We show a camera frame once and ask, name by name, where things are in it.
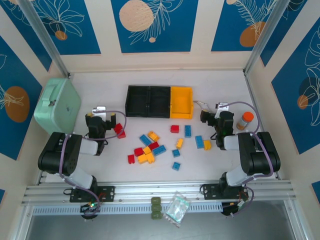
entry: bottle cap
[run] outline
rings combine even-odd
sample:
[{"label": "bottle cap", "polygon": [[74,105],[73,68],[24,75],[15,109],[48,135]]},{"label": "bottle cap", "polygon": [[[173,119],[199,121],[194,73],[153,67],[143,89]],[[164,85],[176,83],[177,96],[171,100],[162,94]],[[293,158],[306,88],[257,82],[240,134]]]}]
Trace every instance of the bottle cap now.
[{"label": "bottle cap", "polygon": [[255,116],[249,111],[246,111],[242,117],[243,120],[245,120],[248,123],[250,123],[255,118]]}]

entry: yellow lego brick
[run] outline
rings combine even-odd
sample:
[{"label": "yellow lego brick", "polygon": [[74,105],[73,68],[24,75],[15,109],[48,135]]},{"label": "yellow lego brick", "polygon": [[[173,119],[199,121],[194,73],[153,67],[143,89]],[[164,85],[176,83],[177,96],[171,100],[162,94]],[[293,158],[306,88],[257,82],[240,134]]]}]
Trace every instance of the yellow lego brick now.
[{"label": "yellow lego brick", "polygon": [[148,146],[146,146],[146,147],[143,149],[143,152],[144,152],[144,154],[149,154],[149,153],[151,153],[151,149],[150,149]]},{"label": "yellow lego brick", "polygon": [[144,164],[147,161],[148,161],[147,155],[142,154],[142,155],[138,156],[138,163]]},{"label": "yellow lego brick", "polygon": [[180,149],[182,147],[182,143],[184,142],[184,139],[183,138],[180,138],[178,140],[178,142],[176,143],[176,148],[177,149]]},{"label": "yellow lego brick", "polygon": [[150,131],[148,133],[148,137],[151,138],[154,142],[157,142],[159,140],[159,136],[155,134],[153,131]]},{"label": "yellow lego brick", "polygon": [[155,156],[152,154],[152,152],[148,153],[146,155],[146,158],[148,159],[148,163],[149,164],[152,164],[155,162]]},{"label": "yellow lego brick", "polygon": [[211,141],[210,140],[203,140],[204,144],[204,150],[210,150],[211,149]]}]

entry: green container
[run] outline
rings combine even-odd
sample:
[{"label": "green container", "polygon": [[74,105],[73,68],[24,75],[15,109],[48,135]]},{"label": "green container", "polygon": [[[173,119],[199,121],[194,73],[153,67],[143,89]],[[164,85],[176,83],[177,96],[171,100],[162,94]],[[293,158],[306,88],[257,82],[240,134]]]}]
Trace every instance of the green container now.
[{"label": "green container", "polygon": [[48,132],[72,133],[81,99],[68,78],[51,78],[34,111],[37,123]]}]

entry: floor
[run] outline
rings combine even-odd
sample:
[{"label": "floor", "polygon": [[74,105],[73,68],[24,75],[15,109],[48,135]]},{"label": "floor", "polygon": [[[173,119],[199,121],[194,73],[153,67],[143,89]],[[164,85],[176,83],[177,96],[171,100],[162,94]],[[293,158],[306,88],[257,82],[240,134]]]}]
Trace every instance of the floor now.
[{"label": "floor", "polygon": [[[193,90],[193,100],[208,103],[212,109],[218,102],[244,101],[252,103],[240,70],[166,70],[166,71],[125,71],[101,73],[76,73],[73,85],[82,99],[74,131],[85,135],[88,128],[85,114],[94,107],[106,106],[107,110],[125,111],[128,85],[163,85],[189,86]],[[251,109],[243,104],[236,104],[229,109],[234,113],[234,133],[238,119],[245,111]],[[217,180],[224,172],[232,170],[240,164],[238,151],[221,151],[215,141],[211,141],[212,149],[197,149],[195,136],[201,135],[204,140],[210,139],[215,133],[211,126],[200,121],[201,109],[194,105],[192,119],[137,118],[127,119],[126,138],[109,140],[100,156],[80,155],[78,165],[87,173],[94,175],[98,182],[155,182],[155,181],[198,181]],[[124,118],[117,114],[117,121]],[[171,125],[179,125],[180,133],[170,132]],[[180,150],[181,156],[174,158],[178,138],[184,138],[184,125],[191,125],[192,137],[184,140]],[[254,130],[257,118],[248,130]],[[142,134],[154,131],[160,136],[160,145],[167,151],[155,158],[153,164],[128,164],[128,155],[135,148],[144,145],[139,140]],[[107,131],[107,136],[114,131]],[[179,171],[172,169],[174,162],[181,164]],[[48,174],[46,182],[61,182],[58,176]]]},{"label": "floor", "polygon": [[149,214],[100,215],[85,222],[80,216],[33,216],[27,240],[293,240],[281,201],[254,201],[232,217],[221,213],[186,214],[177,228]]}]

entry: small bottle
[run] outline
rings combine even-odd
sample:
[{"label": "small bottle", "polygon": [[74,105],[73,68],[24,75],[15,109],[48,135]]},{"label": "small bottle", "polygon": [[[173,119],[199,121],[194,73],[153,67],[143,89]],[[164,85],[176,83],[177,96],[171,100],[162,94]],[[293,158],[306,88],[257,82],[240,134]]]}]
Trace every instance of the small bottle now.
[{"label": "small bottle", "polygon": [[252,120],[255,118],[255,116],[249,112],[249,111],[246,111],[241,119],[237,122],[236,124],[236,128],[239,129],[239,130],[245,130],[245,128],[248,126],[249,123],[252,122]]}]

